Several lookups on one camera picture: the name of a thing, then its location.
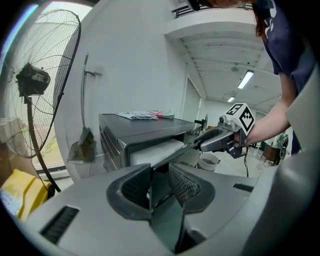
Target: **folded towel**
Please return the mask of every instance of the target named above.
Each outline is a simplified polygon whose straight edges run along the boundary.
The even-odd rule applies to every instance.
[[[151,119],[151,120],[158,120],[158,117],[150,112],[147,111],[133,111],[133,112],[116,112],[117,116],[128,118],[130,120],[135,119]]]
[[[166,142],[130,154],[130,165],[151,164],[151,166],[154,166],[184,146],[183,142],[172,138]]]

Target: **person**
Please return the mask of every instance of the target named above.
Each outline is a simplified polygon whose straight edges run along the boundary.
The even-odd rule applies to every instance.
[[[247,137],[247,145],[271,139],[290,127],[286,112],[307,83],[316,57],[307,40],[290,24],[275,0],[186,0],[198,11],[200,5],[210,8],[236,8],[252,4],[256,20],[256,35],[261,37],[273,64],[274,74],[279,75],[281,99],[264,118],[259,120]],[[292,136],[291,154],[300,150],[296,134]]]

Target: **fan motor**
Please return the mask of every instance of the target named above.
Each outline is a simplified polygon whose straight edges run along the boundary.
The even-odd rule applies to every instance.
[[[20,97],[43,95],[51,81],[47,72],[32,66],[30,63],[27,63],[15,77],[19,85]]]

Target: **ceiling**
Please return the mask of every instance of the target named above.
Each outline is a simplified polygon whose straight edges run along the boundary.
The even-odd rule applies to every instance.
[[[268,113],[281,97],[281,85],[273,74],[273,65],[261,38],[254,34],[219,31],[183,37],[182,42],[192,58],[208,100],[247,103]],[[244,89],[238,89],[247,70],[253,78]]]

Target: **trash can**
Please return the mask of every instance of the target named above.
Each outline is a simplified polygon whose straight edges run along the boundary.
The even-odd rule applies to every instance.
[[[196,167],[198,169],[214,172],[220,161],[221,160],[219,160],[212,152],[202,152]]]

